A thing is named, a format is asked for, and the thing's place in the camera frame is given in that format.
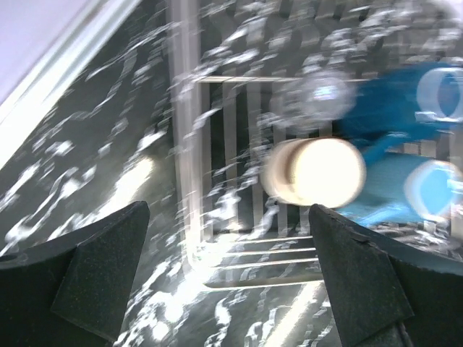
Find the light blue floral mug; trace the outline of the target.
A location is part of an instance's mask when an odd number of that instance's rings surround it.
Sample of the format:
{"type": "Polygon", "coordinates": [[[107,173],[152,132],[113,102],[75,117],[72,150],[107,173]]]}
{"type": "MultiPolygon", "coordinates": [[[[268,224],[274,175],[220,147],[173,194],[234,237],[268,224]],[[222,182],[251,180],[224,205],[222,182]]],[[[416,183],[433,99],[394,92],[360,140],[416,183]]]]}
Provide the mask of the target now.
{"type": "Polygon", "coordinates": [[[367,167],[358,197],[337,213],[361,226],[380,223],[444,223],[462,199],[462,171],[425,156],[388,153],[367,167]]]}

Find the clear glass cup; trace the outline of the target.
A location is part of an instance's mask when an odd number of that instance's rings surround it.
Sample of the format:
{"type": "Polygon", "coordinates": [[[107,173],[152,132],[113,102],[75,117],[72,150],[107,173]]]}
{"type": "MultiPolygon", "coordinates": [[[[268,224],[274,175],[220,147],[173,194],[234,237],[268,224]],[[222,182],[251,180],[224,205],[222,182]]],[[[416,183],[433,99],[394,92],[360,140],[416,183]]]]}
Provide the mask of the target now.
{"type": "Polygon", "coordinates": [[[273,99],[273,113],[284,127],[315,129],[342,118],[355,105],[356,93],[346,73],[322,69],[285,83],[273,99]]]}

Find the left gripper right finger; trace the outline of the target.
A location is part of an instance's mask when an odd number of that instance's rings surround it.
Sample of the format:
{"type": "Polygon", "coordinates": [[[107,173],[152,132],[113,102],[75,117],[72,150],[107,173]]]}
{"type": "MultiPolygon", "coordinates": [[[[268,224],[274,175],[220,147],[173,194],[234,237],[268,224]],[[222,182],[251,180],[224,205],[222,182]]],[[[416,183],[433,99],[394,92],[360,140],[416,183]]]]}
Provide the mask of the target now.
{"type": "Polygon", "coordinates": [[[309,211],[343,346],[461,346],[462,264],[309,211]]]}

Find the dark blue ceramic mug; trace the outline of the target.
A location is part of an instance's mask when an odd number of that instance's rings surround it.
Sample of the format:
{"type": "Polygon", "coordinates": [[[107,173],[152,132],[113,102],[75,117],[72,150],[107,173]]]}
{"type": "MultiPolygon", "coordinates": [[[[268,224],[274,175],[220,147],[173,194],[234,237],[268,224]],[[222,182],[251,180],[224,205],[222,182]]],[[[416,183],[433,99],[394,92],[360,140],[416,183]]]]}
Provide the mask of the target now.
{"type": "Polygon", "coordinates": [[[392,147],[432,140],[462,124],[462,67],[423,62],[357,84],[354,107],[334,122],[370,165],[392,147]]]}

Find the brown paper cup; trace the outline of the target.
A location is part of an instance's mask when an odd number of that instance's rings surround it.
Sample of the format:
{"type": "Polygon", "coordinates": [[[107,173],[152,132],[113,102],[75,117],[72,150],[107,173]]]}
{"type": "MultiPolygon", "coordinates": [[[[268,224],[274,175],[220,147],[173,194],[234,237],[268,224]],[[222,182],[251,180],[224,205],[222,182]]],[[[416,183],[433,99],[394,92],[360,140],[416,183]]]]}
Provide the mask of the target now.
{"type": "Polygon", "coordinates": [[[365,178],[360,151],[335,137],[285,140],[274,145],[260,175],[264,190],[280,202],[329,208],[353,201],[365,178]]]}

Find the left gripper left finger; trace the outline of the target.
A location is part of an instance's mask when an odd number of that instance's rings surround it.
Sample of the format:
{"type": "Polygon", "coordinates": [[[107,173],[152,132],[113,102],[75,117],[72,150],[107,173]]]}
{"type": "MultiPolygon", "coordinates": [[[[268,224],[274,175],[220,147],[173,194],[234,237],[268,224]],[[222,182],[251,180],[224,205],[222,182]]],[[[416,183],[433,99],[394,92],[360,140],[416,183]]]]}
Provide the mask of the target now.
{"type": "Polygon", "coordinates": [[[112,346],[150,211],[133,202],[76,231],[1,257],[2,346],[112,346]]]}

